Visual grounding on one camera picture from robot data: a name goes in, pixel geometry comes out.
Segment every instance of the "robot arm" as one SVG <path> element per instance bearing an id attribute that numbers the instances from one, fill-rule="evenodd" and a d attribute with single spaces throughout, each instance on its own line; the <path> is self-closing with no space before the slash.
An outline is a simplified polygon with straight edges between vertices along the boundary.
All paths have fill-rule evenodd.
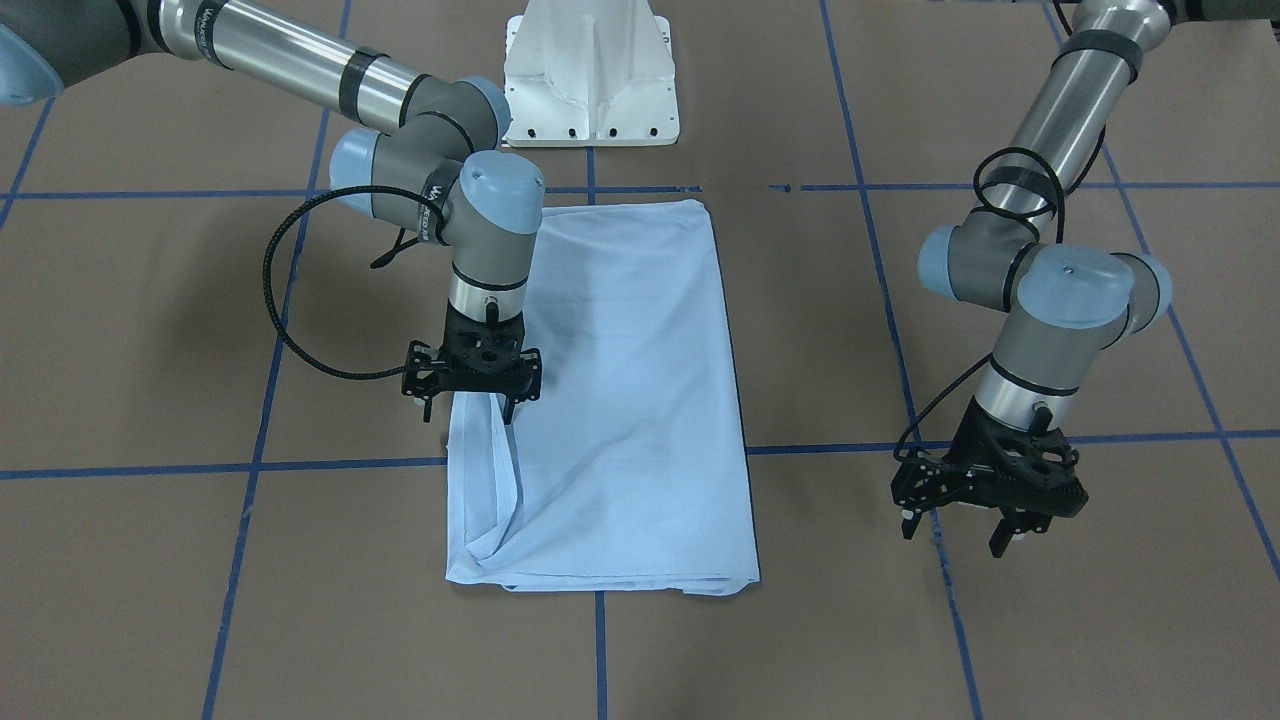
<path id="1" fill-rule="evenodd" d="M 429 202 L 342 200 L 453 249 L 444 342 L 410 346 L 404 395 L 430 418 L 439 392 L 502 393 L 508 421 L 516 402 L 536 400 L 541 364 L 522 348 L 522 307 L 544 183 L 532 163 L 494 150 L 511 124 L 502 88 L 442 81 L 248 0 L 0 0 L 0 102 L 51 97 L 146 53 L 204 58 L 371 128 L 342 138 L 332 184 Z"/>
<path id="2" fill-rule="evenodd" d="M 1280 18 L 1280 3 L 1085 0 L 1076 8 L 1074 33 L 1011 147 L 975 173 L 979 205 L 920 250 L 927 288 L 1009 318 L 950 451 L 897 455 L 891 491 L 905 538 L 934 507 L 995 507 L 1002 519 L 989 544 L 1000 557 L 1011 539 L 1043 533 L 1052 518 L 1071 518 L 1088 501 L 1075 477 L 1079 454 L 1060 425 L 1097 354 L 1158 319 L 1172 281 L 1155 258 L 1042 245 L 1042 232 L 1065 210 L 1062 178 L 1087 172 L 1116 101 L 1171 27 L 1251 18 Z"/>

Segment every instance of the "light blue cloth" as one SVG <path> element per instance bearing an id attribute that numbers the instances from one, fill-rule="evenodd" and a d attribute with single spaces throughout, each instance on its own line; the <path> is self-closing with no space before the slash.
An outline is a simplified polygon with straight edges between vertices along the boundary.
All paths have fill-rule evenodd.
<path id="1" fill-rule="evenodd" d="M 716 596 L 759 580 L 703 205 L 548 209 L 525 323 L 541 398 L 511 427 L 494 396 L 453 398 L 445 578 Z"/>

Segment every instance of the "light blue cap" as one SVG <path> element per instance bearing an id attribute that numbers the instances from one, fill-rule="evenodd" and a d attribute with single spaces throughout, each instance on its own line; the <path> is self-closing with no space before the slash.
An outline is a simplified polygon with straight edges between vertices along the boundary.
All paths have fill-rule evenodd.
<path id="1" fill-rule="evenodd" d="M 1050 245 L 1018 283 L 1018 304 L 1042 323 L 1088 329 L 1123 315 L 1130 292 L 1133 270 L 1119 258 L 1092 247 Z"/>
<path id="2" fill-rule="evenodd" d="M 1143 265 L 1151 268 L 1151 274 L 1156 275 L 1156 287 L 1160 290 L 1156 314 L 1152 315 L 1152 322 L 1147 323 L 1147 327 L 1143 328 L 1147 329 L 1169 310 L 1169 304 L 1174 301 L 1174 277 L 1169 274 L 1169 268 L 1164 263 L 1151 255 L 1133 255 L 1133 258 L 1137 258 Z"/>
<path id="3" fill-rule="evenodd" d="M 942 225 L 929 233 L 920 246 L 920 256 L 915 261 L 915 274 L 927 290 L 957 300 L 951 288 L 951 233 L 955 225 Z"/>
<path id="4" fill-rule="evenodd" d="M 507 232 L 534 234 L 543 224 L 543 172 L 520 155 L 481 150 L 462 164 L 458 184 L 477 213 Z"/>
<path id="5" fill-rule="evenodd" d="M 475 87 L 489 101 L 489 108 L 493 109 L 493 119 L 498 123 L 498 142 L 502 142 L 507 131 L 511 129 L 511 105 L 507 102 L 507 96 L 502 94 L 502 88 L 489 78 L 480 76 L 468 76 L 458 82 L 465 82 Z"/>
<path id="6" fill-rule="evenodd" d="M 63 78 L 18 33 L 0 23 L 0 105 L 31 105 L 63 92 Z"/>
<path id="7" fill-rule="evenodd" d="M 329 159 L 329 187 L 338 190 L 372 184 L 378 137 L 378 133 L 369 128 L 356 128 L 342 136 L 333 149 L 333 158 Z M 374 199 L 369 193 L 348 195 L 338 200 L 370 218 L 374 217 Z"/>

